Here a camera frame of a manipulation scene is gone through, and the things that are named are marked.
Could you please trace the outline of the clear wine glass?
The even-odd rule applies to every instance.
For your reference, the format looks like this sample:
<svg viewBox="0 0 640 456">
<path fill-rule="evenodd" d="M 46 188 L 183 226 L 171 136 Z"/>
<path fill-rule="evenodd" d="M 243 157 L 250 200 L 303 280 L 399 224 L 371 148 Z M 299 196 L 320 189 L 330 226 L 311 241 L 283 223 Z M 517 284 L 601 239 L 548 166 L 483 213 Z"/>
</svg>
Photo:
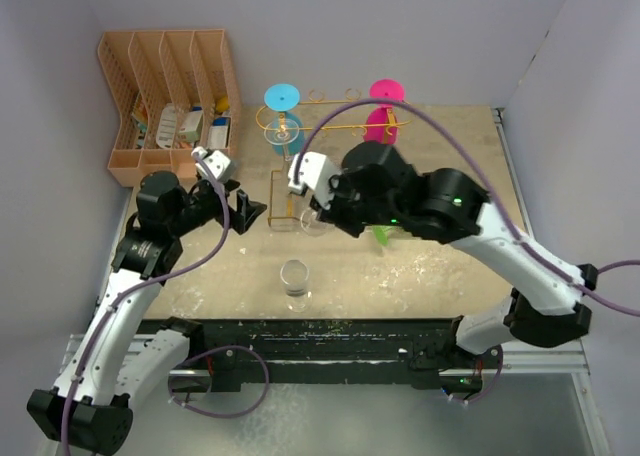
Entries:
<svg viewBox="0 0 640 456">
<path fill-rule="evenodd" d="M 331 224 L 321 221 L 319 213 L 311 207 L 302 212 L 300 226 L 302 231 L 311 237 L 323 236 L 333 229 Z"/>
<path fill-rule="evenodd" d="M 300 125 L 285 114 L 280 114 L 263 130 L 266 141 L 284 161 L 289 162 L 297 153 L 293 147 L 300 138 Z"/>
<path fill-rule="evenodd" d="M 279 275 L 287 308 L 298 313 L 306 311 L 312 300 L 309 267 L 301 260 L 291 259 L 282 265 Z"/>
</svg>

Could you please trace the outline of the yellow sponge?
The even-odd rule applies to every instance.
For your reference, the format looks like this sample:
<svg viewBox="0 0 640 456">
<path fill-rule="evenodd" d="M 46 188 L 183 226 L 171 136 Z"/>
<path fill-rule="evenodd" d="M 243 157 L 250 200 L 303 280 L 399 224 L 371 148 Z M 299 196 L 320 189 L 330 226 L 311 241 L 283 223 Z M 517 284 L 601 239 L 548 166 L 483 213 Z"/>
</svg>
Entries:
<svg viewBox="0 0 640 456">
<path fill-rule="evenodd" d="M 224 113 L 225 111 L 230 109 L 230 102 L 227 95 L 219 98 L 215 103 L 215 112 L 216 113 Z"/>
</svg>

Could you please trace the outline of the green plastic wine glass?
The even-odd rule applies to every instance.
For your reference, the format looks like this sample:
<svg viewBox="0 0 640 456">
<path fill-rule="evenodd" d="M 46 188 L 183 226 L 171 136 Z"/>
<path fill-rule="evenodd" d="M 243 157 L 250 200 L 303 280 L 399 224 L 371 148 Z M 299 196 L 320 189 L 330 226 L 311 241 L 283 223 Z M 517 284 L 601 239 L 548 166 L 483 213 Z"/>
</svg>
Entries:
<svg viewBox="0 0 640 456">
<path fill-rule="evenodd" d="M 392 226 L 376 225 L 371 228 L 372 234 L 376 242 L 382 247 L 387 247 L 389 244 L 389 235 L 393 231 Z"/>
</svg>

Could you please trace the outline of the green white small box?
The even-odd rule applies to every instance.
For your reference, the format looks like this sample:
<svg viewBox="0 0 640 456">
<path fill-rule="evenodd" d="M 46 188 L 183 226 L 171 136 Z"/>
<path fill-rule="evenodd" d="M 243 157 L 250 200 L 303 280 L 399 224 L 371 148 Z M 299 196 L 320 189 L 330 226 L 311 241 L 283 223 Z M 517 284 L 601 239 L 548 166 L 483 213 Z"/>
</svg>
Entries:
<svg viewBox="0 0 640 456">
<path fill-rule="evenodd" d="M 197 109 L 190 111 L 179 126 L 176 138 L 179 142 L 196 143 L 200 140 L 204 121 L 204 111 Z"/>
</svg>

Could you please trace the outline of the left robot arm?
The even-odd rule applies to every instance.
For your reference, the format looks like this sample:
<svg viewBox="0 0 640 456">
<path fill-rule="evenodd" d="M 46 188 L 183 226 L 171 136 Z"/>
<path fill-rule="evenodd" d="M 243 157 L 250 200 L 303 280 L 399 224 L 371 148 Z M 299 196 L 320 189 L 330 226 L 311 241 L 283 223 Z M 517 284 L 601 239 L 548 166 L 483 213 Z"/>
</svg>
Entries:
<svg viewBox="0 0 640 456">
<path fill-rule="evenodd" d="M 223 231 L 245 233 L 266 211 L 239 182 L 198 178 L 186 190 L 170 171 L 145 176 L 136 213 L 116 248 L 97 312 L 70 362 L 49 390 L 32 392 L 27 411 L 65 452 L 113 455 L 123 445 L 134 412 L 180 364 L 194 368 L 206 354 L 199 323 L 173 318 L 136 355 L 140 323 L 182 254 L 181 237 L 215 220 Z"/>
</svg>

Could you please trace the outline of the white box blue cap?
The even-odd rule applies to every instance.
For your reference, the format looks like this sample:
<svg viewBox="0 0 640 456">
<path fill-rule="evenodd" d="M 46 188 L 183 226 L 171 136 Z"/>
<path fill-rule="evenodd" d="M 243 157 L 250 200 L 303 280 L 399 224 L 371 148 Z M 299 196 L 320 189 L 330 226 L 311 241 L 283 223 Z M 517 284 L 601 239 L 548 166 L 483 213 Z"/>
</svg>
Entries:
<svg viewBox="0 0 640 456">
<path fill-rule="evenodd" d="M 227 148 L 229 145 L 231 118 L 220 116 L 213 120 L 208 133 L 207 147 L 212 150 Z"/>
</svg>

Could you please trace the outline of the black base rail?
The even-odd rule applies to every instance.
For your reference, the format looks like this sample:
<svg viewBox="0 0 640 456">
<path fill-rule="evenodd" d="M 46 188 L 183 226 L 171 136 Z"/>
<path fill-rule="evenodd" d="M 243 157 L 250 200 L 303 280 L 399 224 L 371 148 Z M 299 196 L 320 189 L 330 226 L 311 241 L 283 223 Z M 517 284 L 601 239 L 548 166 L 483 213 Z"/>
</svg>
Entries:
<svg viewBox="0 0 640 456">
<path fill-rule="evenodd" d="M 408 385 L 464 395 L 498 369 L 499 347 L 480 355 L 455 347 L 451 319 L 147 319 L 138 329 L 184 329 L 191 357 L 173 375 L 213 392 L 244 384 Z"/>
</svg>

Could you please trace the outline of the peach plastic desk organizer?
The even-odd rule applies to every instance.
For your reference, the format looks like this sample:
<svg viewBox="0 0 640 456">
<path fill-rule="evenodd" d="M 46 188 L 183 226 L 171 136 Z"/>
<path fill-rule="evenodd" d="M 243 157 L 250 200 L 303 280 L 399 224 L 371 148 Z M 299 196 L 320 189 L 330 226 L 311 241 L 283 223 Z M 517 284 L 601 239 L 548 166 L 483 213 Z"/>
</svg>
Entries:
<svg viewBox="0 0 640 456">
<path fill-rule="evenodd" d="M 97 54 L 120 117 L 108 170 L 121 186 L 135 187 L 156 170 L 171 170 L 183 181 L 195 177 L 191 150 L 176 135 L 166 146 L 156 141 L 168 104 L 179 119 L 202 108 L 199 143 L 205 146 L 216 104 L 226 98 L 231 124 L 222 151 L 237 157 L 242 101 L 225 30 L 107 31 Z"/>
</svg>

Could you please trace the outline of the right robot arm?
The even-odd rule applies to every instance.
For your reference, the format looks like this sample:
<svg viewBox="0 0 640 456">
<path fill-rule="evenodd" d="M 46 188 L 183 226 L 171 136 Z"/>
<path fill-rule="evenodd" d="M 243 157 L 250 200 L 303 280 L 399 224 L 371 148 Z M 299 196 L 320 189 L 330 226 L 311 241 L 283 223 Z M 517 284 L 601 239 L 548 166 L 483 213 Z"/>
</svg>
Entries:
<svg viewBox="0 0 640 456">
<path fill-rule="evenodd" d="M 313 192 L 320 221 L 353 237 L 390 225 L 461 251 L 511 284 L 497 306 L 454 321 L 444 345 L 452 365 L 467 367 L 509 341 L 554 348 L 588 334 L 592 311 L 582 297 L 596 285 L 595 267 L 564 262 L 508 228 L 495 200 L 463 172 L 418 173 L 394 146 L 366 141 L 339 165 L 316 152 L 298 156 L 288 178 L 291 190 Z"/>
</svg>

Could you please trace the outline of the white oval label card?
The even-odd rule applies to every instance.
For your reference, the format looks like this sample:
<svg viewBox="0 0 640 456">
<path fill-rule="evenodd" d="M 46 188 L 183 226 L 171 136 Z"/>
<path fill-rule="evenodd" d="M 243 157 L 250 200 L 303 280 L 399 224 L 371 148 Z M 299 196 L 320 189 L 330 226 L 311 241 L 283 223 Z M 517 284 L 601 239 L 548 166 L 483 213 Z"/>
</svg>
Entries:
<svg viewBox="0 0 640 456">
<path fill-rule="evenodd" d="M 177 112 L 173 103 L 162 110 L 155 134 L 155 143 L 159 149 L 171 149 L 177 126 Z"/>
</svg>

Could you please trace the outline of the pink plastic wine glass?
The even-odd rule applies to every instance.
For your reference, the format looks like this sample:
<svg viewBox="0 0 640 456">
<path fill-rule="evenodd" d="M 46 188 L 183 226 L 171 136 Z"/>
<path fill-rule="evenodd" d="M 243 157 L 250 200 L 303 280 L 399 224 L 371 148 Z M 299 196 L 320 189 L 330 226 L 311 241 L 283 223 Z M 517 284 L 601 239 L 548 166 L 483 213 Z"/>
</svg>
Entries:
<svg viewBox="0 0 640 456">
<path fill-rule="evenodd" d="M 393 79 L 378 80 L 369 89 L 369 97 L 374 99 L 403 101 L 404 96 L 404 87 Z M 367 117 L 363 140 L 393 145 L 397 139 L 396 123 L 393 106 L 379 105 Z"/>
</svg>

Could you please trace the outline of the blue plastic wine glass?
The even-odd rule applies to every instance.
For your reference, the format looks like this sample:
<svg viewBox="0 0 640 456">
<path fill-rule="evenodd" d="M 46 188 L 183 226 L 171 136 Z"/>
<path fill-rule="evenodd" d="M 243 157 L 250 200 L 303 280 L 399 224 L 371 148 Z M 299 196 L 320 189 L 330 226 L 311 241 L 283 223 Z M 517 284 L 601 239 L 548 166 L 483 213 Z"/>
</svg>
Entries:
<svg viewBox="0 0 640 456">
<path fill-rule="evenodd" d="M 292 113 L 300 102 L 299 90 L 288 83 L 269 87 L 264 94 L 264 103 L 276 116 L 264 129 L 264 136 L 274 152 L 291 161 L 305 144 L 301 120 Z"/>
</svg>

